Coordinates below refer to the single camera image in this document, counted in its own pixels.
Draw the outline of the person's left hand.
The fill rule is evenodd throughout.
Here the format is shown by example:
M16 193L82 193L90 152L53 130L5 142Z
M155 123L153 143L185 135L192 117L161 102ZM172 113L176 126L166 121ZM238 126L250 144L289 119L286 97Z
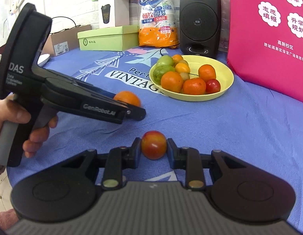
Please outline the person's left hand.
M12 123L26 124L30 121L31 115L21 105L12 100L12 97L7 97L0 100L0 134L2 131L3 123L10 121ZM49 137L51 128L55 128L58 123L58 116L53 117L49 123L43 127L33 130L23 143L24 154L27 158L35 156L37 151L42 147L43 143Z

